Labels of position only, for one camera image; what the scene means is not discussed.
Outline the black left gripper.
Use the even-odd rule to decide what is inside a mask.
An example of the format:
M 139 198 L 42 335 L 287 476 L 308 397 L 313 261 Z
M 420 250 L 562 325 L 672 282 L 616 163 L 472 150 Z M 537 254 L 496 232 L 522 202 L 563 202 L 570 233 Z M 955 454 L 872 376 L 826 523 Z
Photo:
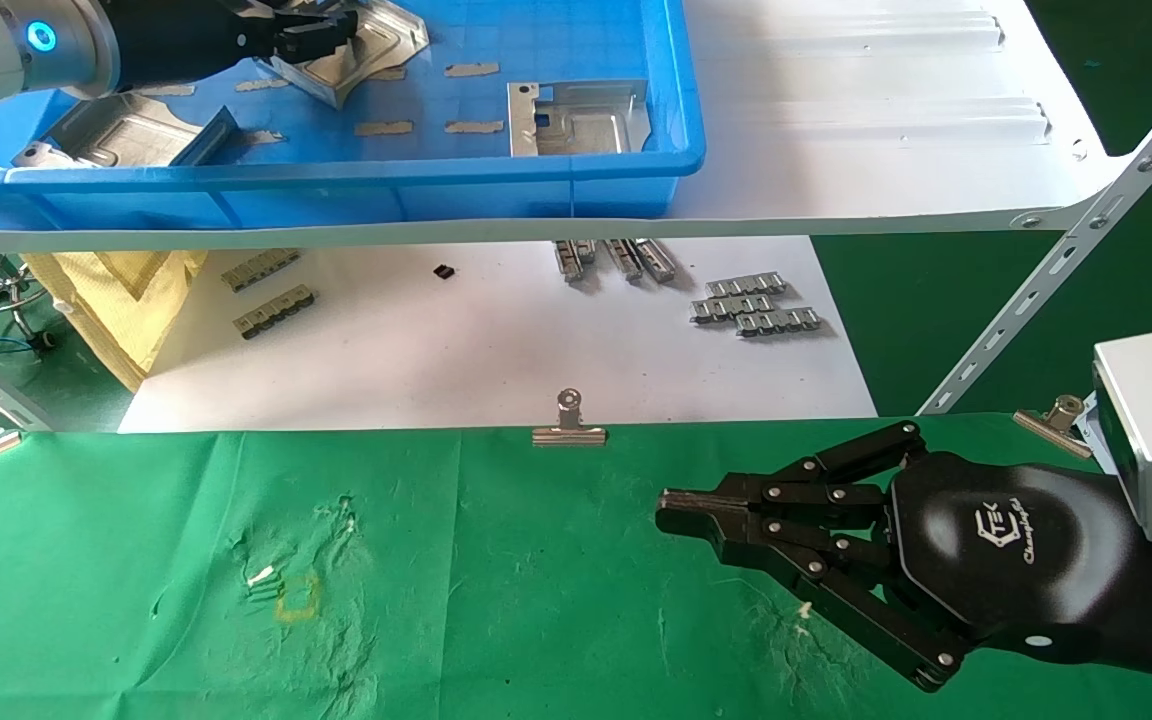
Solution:
M 116 94 L 206 79 L 248 58 L 319 59 L 357 33 L 338 1 L 103 1 L 118 56 Z

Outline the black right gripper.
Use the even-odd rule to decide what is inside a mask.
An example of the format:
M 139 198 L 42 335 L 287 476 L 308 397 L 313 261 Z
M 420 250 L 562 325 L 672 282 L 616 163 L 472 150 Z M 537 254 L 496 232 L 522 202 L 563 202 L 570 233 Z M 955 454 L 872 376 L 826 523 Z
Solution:
M 924 455 L 919 425 L 897 420 L 772 473 L 728 471 L 717 488 L 664 488 L 655 524 L 708 541 L 722 564 L 767 574 L 911 684 L 937 692 L 967 647 L 884 602 L 791 537 L 788 523 L 865 526 L 890 502 L 905 578 L 968 644 L 1152 674 L 1152 541 L 1115 477 Z M 893 475 L 890 497 L 869 482 L 908 460 L 916 461 Z

